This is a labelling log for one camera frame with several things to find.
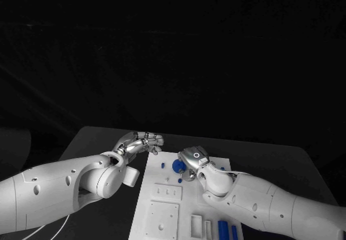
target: white cable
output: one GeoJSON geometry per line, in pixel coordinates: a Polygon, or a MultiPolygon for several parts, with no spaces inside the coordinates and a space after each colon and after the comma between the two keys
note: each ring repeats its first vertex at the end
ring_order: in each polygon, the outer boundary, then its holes
{"type": "Polygon", "coordinates": [[[211,166],[214,167],[214,169],[217,169],[220,172],[224,172],[224,173],[231,173],[231,174],[248,174],[250,176],[253,176],[250,173],[247,172],[243,172],[243,171],[224,171],[221,169],[218,169],[212,164],[211,166]]]}
{"type": "MultiPolygon", "coordinates": [[[[65,223],[62,224],[58,233],[60,233],[61,230],[64,229],[65,223]]],[[[45,226],[47,226],[47,225],[44,225],[44,226],[42,226],[26,238],[24,238],[22,240],[28,240],[28,238],[29,238],[45,226]]]]}

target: robotic hand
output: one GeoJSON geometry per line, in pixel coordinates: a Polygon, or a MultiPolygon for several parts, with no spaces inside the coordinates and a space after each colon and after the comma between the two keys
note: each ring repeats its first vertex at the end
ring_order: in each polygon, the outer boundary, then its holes
{"type": "Polygon", "coordinates": [[[137,153],[162,151],[163,136],[130,132],[113,151],[39,165],[0,182],[0,235],[38,228],[110,198],[140,172],[127,166],[137,153]]]}
{"type": "Polygon", "coordinates": [[[205,202],[251,228],[297,240],[342,240],[346,207],[296,196],[273,183],[237,171],[215,167],[201,146],[178,153],[186,164],[181,177],[198,178],[205,202]]]}

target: blue object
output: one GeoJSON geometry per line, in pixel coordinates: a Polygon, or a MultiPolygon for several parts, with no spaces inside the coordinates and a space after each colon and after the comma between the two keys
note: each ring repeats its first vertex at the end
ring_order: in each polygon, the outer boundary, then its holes
{"type": "Polygon", "coordinates": [[[230,240],[230,224],[227,221],[218,221],[218,238],[230,240]]]}
{"type": "Polygon", "coordinates": [[[233,226],[233,240],[238,240],[237,226],[233,226]]]}
{"type": "Polygon", "coordinates": [[[181,170],[186,170],[186,164],[185,164],[185,162],[184,161],[179,161],[179,159],[178,160],[175,160],[175,162],[174,162],[174,164],[172,164],[172,168],[174,168],[174,171],[179,174],[179,171],[181,170]]]}

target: black background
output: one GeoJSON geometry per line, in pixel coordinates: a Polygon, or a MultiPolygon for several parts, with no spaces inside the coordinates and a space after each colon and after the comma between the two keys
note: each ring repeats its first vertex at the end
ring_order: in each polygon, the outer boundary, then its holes
{"type": "Polygon", "coordinates": [[[345,1],[2,1],[0,122],[25,167],[84,126],[302,147],[345,205],[345,1]]]}

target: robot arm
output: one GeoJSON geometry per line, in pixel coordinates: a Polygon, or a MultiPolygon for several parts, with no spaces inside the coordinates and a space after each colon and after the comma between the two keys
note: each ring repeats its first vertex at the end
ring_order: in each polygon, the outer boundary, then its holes
{"type": "Polygon", "coordinates": [[[217,169],[201,146],[178,158],[186,164],[182,178],[198,178],[204,186],[205,202],[251,228],[297,240],[344,239],[346,207],[303,198],[244,172],[217,169]]]}
{"type": "Polygon", "coordinates": [[[90,203],[110,198],[122,183],[135,186],[140,172],[127,166],[137,153],[162,151],[165,139],[130,132],[113,151],[42,164],[0,182],[0,235],[38,228],[90,203]]]}

